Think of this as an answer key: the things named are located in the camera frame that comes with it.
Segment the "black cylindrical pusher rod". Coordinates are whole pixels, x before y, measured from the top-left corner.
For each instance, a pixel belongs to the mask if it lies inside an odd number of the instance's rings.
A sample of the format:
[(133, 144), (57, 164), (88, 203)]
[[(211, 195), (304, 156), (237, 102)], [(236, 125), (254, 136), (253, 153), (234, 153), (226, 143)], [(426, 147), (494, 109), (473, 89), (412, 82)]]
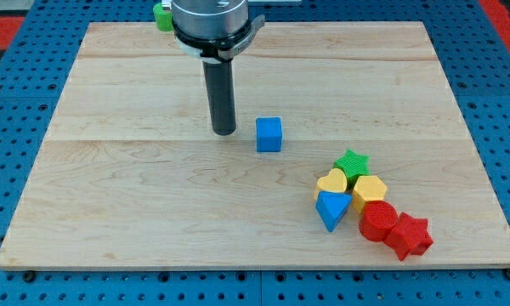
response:
[(212, 130), (220, 136), (236, 130), (235, 96), (231, 62), (203, 63)]

